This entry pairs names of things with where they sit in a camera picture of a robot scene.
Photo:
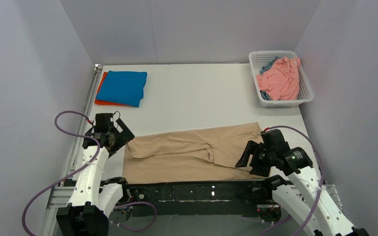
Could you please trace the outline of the beige t shirt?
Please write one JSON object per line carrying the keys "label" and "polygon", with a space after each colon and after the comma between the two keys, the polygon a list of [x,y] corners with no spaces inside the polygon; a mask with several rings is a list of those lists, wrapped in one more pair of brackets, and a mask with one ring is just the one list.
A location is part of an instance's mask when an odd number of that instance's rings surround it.
{"label": "beige t shirt", "polygon": [[261,131],[253,122],[136,137],[125,146],[123,176],[130,184],[254,179],[251,167],[235,165]]}

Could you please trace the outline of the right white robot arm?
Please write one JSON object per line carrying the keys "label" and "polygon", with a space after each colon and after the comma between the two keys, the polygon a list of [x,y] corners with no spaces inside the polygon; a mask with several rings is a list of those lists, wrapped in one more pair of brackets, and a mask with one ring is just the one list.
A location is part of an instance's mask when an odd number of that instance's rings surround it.
{"label": "right white robot arm", "polygon": [[299,232],[309,236],[366,236],[368,232],[357,228],[342,213],[322,186],[312,160],[300,147],[290,148],[287,142],[256,143],[248,141],[236,167],[250,165],[253,175],[268,174],[271,167],[281,170],[299,191],[292,192],[280,175],[262,180],[261,196],[272,199],[285,208],[300,224]]}

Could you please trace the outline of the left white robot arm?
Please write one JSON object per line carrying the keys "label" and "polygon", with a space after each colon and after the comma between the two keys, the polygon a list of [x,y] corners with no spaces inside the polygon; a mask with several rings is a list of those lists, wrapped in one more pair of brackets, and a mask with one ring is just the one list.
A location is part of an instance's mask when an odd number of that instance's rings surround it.
{"label": "left white robot arm", "polygon": [[64,236],[106,236],[108,217],[119,200],[128,197],[126,180],[115,177],[102,181],[107,160],[134,139],[124,122],[110,113],[95,116],[95,125],[86,133],[82,144],[85,169],[77,175],[76,184],[65,207],[56,219]]}

